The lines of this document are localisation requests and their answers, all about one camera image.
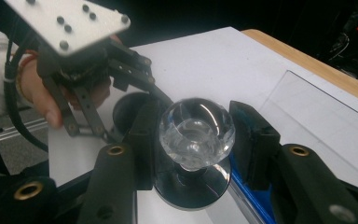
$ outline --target glass ball stand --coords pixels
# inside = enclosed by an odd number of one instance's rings
[[[226,191],[235,128],[224,107],[191,98],[171,105],[159,124],[155,188],[168,204],[199,210]]]

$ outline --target finger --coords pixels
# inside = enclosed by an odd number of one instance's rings
[[[92,102],[95,105],[101,105],[101,103],[110,95],[110,85],[112,84],[110,78],[104,79],[102,82],[95,85],[90,93]]]
[[[116,36],[116,35],[111,35],[110,38],[113,39],[113,40],[115,40],[115,41],[118,42],[119,44],[122,44],[122,42],[121,42],[120,38],[118,38],[118,36]]]
[[[73,92],[71,92],[71,91],[68,91],[64,86],[60,86],[60,90],[61,90],[61,93],[62,93],[63,97],[65,97],[65,99],[68,102],[77,101],[75,94]]]
[[[48,124],[58,129],[62,126],[62,114],[50,93],[43,89],[33,96],[35,110],[45,117]]]

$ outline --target black cable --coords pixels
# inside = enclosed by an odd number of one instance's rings
[[[48,146],[42,143],[39,139],[35,138],[22,123],[21,116],[19,114],[19,109],[17,107],[17,89],[16,89],[17,69],[23,53],[25,52],[26,48],[33,40],[34,40],[34,33],[29,32],[27,36],[24,38],[24,40],[22,41],[22,43],[19,45],[19,48],[14,54],[11,62],[7,60],[5,64],[5,83],[4,83],[5,101],[7,106],[7,113],[10,116],[11,122],[13,123],[17,131],[30,143],[34,144],[36,147],[39,147],[44,151],[48,151]]]
[[[8,37],[7,63],[10,62],[10,54],[11,54],[11,48],[13,46],[13,38],[14,38],[14,35],[16,34],[16,32],[17,32],[18,24],[19,24],[19,16],[16,15],[14,17],[14,23],[13,23],[13,26],[11,27],[11,29],[10,29],[10,34],[9,34],[9,37]]]

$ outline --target human hand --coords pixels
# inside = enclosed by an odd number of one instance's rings
[[[55,128],[62,126],[62,114],[53,97],[43,85],[42,79],[36,73],[37,60],[28,62],[21,71],[21,90],[23,96],[32,104],[34,109],[42,115],[48,124]],[[89,95],[96,107],[110,95],[111,80],[109,77],[96,83]],[[67,89],[62,88],[62,94],[70,105],[75,109],[80,109],[80,105],[75,95]]]

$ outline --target wooden table edge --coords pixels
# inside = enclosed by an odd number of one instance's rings
[[[266,46],[269,49],[281,54],[286,59],[310,70],[313,74],[324,78],[342,90],[358,98],[358,80],[338,71],[337,69],[322,63],[309,55],[294,49],[283,42],[264,34],[261,31],[250,29],[241,31],[253,40]]]

